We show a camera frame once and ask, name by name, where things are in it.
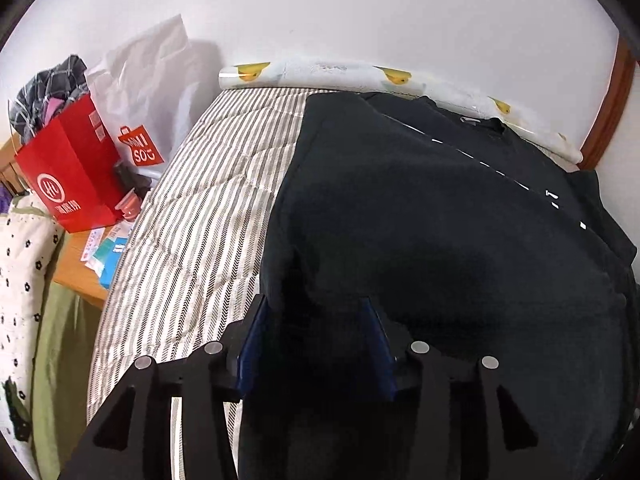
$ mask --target white plastic bag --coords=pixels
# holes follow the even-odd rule
[[[208,104],[180,15],[111,50],[85,77],[121,158],[155,179]]]

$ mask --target wooden desk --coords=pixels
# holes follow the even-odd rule
[[[104,230],[104,240],[110,228]],[[56,270],[53,273],[53,281],[77,292],[92,305],[103,309],[107,299],[107,290],[98,283],[98,276],[89,267],[85,267],[80,261],[84,244],[91,231],[79,233],[66,233],[65,245],[58,259]]]

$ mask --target yellow duck pattern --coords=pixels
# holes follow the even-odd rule
[[[254,81],[255,79],[258,79],[262,70],[267,68],[270,64],[271,62],[236,65],[236,68],[238,69],[238,77],[245,83]]]
[[[377,69],[382,70],[389,81],[394,85],[404,85],[411,79],[411,72],[404,72],[403,70],[395,70],[393,68],[385,68],[383,66],[376,66]]]
[[[511,106],[507,103],[498,101],[498,99],[494,99],[493,97],[489,97],[489,99],[491,99],[495,103],[495,105],[498,107],[498,110],[500,110],[503,114],[507,115],[509,112],[511,112]]]

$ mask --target polka dot fabric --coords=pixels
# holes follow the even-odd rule
[[[31,378],[45,273],[63,233],[37,197],[0,216],[0,431],[32,478]]]

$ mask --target bed sheet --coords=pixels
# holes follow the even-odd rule
[[[269,214],[318,90],[222,92],[178,150],[116,269],[96,338],[88,420],[136,357],[164,362],[220,338],[259,290]],[[237,460],[241,405],[225,407]],[[174,402],[174,478],[180,462]]]

